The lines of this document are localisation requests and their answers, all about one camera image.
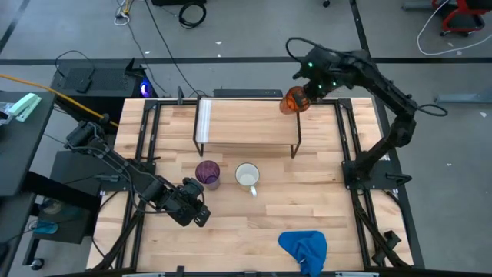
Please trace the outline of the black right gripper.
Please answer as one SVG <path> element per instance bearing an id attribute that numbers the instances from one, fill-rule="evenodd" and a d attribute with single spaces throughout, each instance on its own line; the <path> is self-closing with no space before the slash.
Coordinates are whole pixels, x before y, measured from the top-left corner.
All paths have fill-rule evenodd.
<path id="1" fill-rule="evenodd" d="M 294 79 L 305 78 L 307 83 L 302 90 L 293 92 L 293 110 L 307 110 L 308 101 L 317 102 L 322 96 L 340 88 L 347 87 L 348 73 L 344 68 L 347 55 L 313 47 L 306 56 L 298 59 L 300 68 Z"/>

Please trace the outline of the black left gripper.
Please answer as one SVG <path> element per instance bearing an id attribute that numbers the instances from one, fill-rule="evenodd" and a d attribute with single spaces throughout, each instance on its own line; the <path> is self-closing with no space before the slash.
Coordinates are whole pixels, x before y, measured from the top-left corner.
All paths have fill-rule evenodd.
<path id="1" fill-rule="evenodd" d="M 204 187 L 198 180 L 183 178 L 182 186 L 167 189 L 163 193 L 159 207 L 181 226 L 194 222 L 198 227 L 204 227 L 211 212 L 204 207 L 204 201 L 199 199 L 203 191 Z"/>

